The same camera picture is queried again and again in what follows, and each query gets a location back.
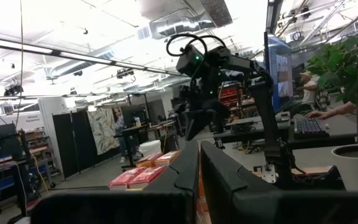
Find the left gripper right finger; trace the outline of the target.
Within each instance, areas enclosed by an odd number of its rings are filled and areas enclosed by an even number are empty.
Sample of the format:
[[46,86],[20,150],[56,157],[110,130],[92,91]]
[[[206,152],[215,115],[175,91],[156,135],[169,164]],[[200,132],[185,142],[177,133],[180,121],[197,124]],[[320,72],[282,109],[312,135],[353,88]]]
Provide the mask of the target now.
[[212,224],[358,224],[358,192],[281,190],[208,141],[200,159]]

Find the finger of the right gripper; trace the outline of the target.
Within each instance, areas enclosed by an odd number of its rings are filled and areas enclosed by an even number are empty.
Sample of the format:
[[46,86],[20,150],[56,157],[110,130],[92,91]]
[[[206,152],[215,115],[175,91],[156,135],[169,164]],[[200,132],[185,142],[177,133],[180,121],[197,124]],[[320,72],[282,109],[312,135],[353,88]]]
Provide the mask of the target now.
[[195,126],[195,112],[187,112],[186,113],[186,132],[185,132],[185,140],[190,141],[197,135],[197,130]]
[[193,129],[195,134],[198,134],[208,124],[208,113],[200,112],[197,113],[194,118]]

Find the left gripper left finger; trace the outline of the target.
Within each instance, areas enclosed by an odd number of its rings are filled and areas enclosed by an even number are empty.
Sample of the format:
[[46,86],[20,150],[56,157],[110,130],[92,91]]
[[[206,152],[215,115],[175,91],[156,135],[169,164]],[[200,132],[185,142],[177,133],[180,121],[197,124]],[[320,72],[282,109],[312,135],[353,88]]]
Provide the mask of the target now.
[[192,140],[144,189],[55,194],[35,206],[30,224],[197,224],[198,179]]

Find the red Froot Loops cereal box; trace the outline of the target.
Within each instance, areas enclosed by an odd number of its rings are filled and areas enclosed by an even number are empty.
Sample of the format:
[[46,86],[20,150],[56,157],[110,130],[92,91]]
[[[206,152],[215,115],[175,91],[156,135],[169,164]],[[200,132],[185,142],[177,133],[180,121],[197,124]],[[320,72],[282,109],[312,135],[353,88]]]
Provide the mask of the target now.
[[137,177],[140,173],[146,170],[145,167],[136,167],[131,170],[127,170],[112,181],[110,181],[109,190],[126,190],[129,188],[129,182]]
[[152,183],[165,169],[165,166],[146,168],[128,183],[128,188],[144,189],[146,186]]

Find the person's forearm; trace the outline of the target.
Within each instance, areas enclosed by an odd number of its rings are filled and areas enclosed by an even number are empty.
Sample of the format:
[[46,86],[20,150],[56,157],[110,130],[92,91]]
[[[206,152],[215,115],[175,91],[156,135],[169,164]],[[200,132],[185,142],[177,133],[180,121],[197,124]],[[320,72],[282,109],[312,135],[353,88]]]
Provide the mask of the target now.
[[336,116],[336,115],[343,115],[343,114],[347,114],[347,113],[353,113],[355,110],[357,109],[357,106],[354,105],[353,103],[351,103],[350,101],[348,101],[346,104],[343,104],[341,106],[338,106],[332,110],[329,110],[327,112],[324,112],[321,115],[321,118],[325,119],[325,118],[330,118],[332,116]]

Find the white bin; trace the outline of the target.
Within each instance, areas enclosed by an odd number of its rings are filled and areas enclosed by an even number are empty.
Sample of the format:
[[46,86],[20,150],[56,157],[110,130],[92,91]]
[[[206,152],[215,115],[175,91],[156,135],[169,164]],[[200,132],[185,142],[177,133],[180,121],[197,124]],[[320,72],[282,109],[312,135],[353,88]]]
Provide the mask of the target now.
[[154,140],[154,141],[144,142],[139,146],[139,152],[143,156],[149,156],[155,152],[161,152],[161,141]]

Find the person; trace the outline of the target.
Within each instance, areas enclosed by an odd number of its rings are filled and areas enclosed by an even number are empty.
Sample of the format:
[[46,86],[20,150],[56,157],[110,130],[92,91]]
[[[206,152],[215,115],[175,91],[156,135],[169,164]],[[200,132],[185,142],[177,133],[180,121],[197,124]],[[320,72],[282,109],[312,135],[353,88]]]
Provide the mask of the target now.
[[315,100],[318,86],[312,77],[313,76],[309,71],[300,73],[300,82],[302,86],[297,87],[296,90],[303,92],[302,103],[311,103]]
[[[113,109],[113,115],[115,120],[115,130],[116,134],[121,134],[124,129],[126,129],[126,125],[124,122],[124,117],[122,115],[122,111],[119,108]],[[126,161],[126,144],[124,137],[118,137],[120,150],[121,150],[121,158],[120,164],[123,164]]]

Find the black partition panels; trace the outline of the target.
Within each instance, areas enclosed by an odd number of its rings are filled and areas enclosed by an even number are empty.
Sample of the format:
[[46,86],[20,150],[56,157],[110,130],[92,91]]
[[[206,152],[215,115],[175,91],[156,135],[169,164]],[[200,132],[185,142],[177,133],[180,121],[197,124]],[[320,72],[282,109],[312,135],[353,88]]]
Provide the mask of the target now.
[[120,153],[117,146],[98,154],[86,111],[54,115],[53,123],[64,178],[80,173]]

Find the black computer keyboard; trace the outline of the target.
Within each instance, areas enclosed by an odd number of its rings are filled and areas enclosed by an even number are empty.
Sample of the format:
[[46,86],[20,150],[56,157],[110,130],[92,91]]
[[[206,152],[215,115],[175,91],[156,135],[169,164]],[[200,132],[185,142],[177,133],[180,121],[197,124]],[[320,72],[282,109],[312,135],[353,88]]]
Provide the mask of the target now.
[[315,118],[294,119],[295,139],[307,138],[327,138],[329,133],[326,131],[322,122]]

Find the white plant pot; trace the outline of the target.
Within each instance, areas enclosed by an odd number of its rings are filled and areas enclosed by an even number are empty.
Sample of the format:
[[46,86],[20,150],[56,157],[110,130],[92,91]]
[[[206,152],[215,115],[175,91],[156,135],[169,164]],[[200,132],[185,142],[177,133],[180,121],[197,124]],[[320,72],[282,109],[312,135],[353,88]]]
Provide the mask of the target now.
[[347,191],[358,191],[358,144],[335,147],[331,152]]

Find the storage shelving with bins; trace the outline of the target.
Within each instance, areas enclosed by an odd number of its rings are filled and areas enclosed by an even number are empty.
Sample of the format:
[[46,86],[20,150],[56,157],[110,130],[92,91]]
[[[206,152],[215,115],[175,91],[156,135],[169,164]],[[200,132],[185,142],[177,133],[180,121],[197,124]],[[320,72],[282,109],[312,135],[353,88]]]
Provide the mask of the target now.
[[53,189],[56,183],[52,175],[60,174],[60,170],[55,164],[55,156],[52,149],[50,137],[46,135],[43,128],[37,128],[25,132],[18,130],[24,155],[30,159],[30,171],[35,172],[38,177],[42,177],[44,182],[48,182],[49,189]]

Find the dark operator desk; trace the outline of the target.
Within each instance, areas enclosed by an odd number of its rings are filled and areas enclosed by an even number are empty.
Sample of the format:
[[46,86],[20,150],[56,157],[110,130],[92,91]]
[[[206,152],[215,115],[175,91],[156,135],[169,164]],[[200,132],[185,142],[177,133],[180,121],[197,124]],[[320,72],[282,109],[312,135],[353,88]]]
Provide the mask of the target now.
[[[346,144],[354,144],[356,142],[356,124],[347,116],[337,115],[322,120],[323,127],[329,125],[327,132],[328,138],[309,138],[297,139],[294,137],[293,125],[291,122],[278,123],[279,134],[284,140],[288,141],[288,148],[291,150],[309,149],[318,147],[342,146]],[[261,122],[254,125],[255,129],[248,133],[231,133],[229,130],[214,134],[213,138],[218,146],[224,143],[251,141],[264,138],[264,127]]]

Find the long ceiling light strip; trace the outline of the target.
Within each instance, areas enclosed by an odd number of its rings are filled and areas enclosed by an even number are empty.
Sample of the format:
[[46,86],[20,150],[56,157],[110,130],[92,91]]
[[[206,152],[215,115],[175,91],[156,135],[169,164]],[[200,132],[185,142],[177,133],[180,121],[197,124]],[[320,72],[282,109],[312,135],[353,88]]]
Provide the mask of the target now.
[[143,65],[136,65],[133,63],[118,62],[113,59],[104,59],[95,56],[66,52],[66,51],[51,49],[46,47],[37,47],[35,45],[23,44],[22,42],[15,42],[12,40],[0,39],[0,49],[25,52],[29,54],[38,54],[38,55],[45,55],[51,57],[65,58],[70,60],[78,60],[82,62],[91,62],[96,64],[121,67],[121,68],[131,68],[134,70],[141,70],[141,71],[152,72],[152,73],[165,73],[168,75],[183,77],[183,75],[178,72],[163,70],[160,68],[146,67]]

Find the silver metal bracket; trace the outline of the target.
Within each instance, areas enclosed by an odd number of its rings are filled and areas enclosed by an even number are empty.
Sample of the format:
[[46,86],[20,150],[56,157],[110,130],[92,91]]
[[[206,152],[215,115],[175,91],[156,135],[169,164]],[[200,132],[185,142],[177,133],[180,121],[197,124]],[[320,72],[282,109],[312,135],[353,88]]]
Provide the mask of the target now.
[[254,166],[254,174],[270,184],[276,183],[278,179],[278,175],[273,164]]

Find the silver ceiling air duct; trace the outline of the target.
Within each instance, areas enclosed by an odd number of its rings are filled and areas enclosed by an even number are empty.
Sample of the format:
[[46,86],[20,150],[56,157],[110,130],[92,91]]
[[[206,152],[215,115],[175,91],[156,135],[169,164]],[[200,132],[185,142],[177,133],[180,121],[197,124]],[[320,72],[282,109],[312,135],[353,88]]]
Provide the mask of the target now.
[[178,16],[171,14],[149,24],[153,39],[162,39],[175,34],[196,32],[215,28],[215,23],[205,13],[198,16]]

